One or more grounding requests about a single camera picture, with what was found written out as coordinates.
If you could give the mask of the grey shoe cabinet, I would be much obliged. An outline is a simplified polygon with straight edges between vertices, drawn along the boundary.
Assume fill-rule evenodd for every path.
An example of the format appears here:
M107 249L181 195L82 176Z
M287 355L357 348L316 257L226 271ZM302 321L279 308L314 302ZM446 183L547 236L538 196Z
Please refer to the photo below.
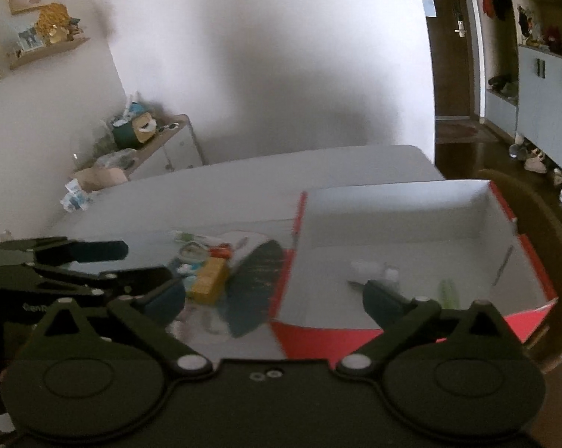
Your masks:
M562 0L497 0L514 27L518 137L562 169Z

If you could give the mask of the dark wooden door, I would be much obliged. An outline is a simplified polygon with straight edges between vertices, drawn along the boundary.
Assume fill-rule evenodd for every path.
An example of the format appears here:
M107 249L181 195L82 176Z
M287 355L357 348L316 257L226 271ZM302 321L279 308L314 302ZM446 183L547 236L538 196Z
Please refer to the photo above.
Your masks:
M435 95L435 117L469 116L473 68L465 0L423 0Z

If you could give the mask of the clear plastic bag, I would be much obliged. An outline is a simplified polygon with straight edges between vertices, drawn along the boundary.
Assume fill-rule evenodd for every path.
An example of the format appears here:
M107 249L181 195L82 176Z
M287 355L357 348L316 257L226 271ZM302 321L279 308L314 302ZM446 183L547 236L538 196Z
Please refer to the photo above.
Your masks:
M126 170L135 163L136 155L135 149L118 150L99 157L94 166L103 169L119 168Z

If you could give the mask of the patterned glass table mat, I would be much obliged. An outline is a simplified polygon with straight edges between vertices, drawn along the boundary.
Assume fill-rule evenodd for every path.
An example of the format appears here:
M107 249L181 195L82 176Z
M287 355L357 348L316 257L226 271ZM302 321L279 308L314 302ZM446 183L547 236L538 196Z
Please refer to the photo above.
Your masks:
M217 363L222 359L274 359L284 353L270 326L273 302L286 251L259 233L230 231L234 246L230 278L213 305L188 299L166 331Z

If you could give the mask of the wooden wall shelf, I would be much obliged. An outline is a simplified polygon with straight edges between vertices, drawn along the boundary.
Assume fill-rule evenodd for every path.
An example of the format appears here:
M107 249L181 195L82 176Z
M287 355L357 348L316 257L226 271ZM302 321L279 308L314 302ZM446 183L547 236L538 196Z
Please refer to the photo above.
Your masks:
M86 44L89 40L89 37L74 38L72 41L50 44L49 46L38 47L38 49L28 52L19 51L19 53L8 54L9 68L15 70L42 59L73 51Z

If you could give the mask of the yellow flower decoration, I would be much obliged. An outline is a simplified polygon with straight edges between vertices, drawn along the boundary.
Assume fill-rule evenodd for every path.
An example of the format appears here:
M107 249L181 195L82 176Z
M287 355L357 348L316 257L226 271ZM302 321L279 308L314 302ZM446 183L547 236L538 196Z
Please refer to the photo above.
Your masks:
M69 11L62 3L50 3L40 8L34 28L44 43L48 43L51 31L68 29L70 20Z

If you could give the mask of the white blue tube pack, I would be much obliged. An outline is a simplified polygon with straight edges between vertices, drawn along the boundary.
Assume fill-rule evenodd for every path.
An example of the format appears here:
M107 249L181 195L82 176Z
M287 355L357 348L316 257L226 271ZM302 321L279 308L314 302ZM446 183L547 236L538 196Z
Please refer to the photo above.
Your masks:
M93 203L96 193L86 192L79 185L79 181L72 179L65 184L66 193L60 201L63 209L67 212L86 211Z

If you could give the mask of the yellow small carton box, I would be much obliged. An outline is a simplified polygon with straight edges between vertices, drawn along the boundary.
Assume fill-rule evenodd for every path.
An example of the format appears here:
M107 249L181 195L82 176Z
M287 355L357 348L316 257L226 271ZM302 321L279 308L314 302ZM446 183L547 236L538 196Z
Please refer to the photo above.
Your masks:
M199 269L188 295L197 304L216 304L223 295L229 276L227 260L209 258Z

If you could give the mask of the green tissue box holder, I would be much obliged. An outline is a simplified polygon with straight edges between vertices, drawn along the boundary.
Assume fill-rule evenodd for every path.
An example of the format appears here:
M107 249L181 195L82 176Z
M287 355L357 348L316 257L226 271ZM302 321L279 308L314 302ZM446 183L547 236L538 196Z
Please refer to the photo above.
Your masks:
M118 149L140 149L156 135L156 120L149 112L131 120L119 119L113 124L112 134Z

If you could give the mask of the brown cardboard box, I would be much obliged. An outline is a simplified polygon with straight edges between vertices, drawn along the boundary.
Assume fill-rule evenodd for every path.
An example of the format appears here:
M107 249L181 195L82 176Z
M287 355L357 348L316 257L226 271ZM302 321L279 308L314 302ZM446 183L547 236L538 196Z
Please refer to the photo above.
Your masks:
M126 174L120 168L86 168L75 172L71 178L72 180L77 180L79 186L85 192L103 190L128 181Z

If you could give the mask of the red white cardboard box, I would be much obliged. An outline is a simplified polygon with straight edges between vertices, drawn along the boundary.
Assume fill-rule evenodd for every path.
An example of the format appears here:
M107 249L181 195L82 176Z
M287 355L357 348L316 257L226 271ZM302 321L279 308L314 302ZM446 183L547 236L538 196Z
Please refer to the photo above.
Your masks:
M557 302L517 217L490 180L343 186L305 192L271 309L290 359L337 362L376 337L363 287L465 309L490 301L521 340Z

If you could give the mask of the white sideboard cabinet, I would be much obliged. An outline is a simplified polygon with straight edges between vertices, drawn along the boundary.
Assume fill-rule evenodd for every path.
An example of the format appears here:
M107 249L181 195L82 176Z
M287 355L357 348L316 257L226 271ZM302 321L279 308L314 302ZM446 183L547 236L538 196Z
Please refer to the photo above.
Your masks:
M186 114L163 120L156 135L136 151L134 163L124 171L129 181L166 175L205 164Z

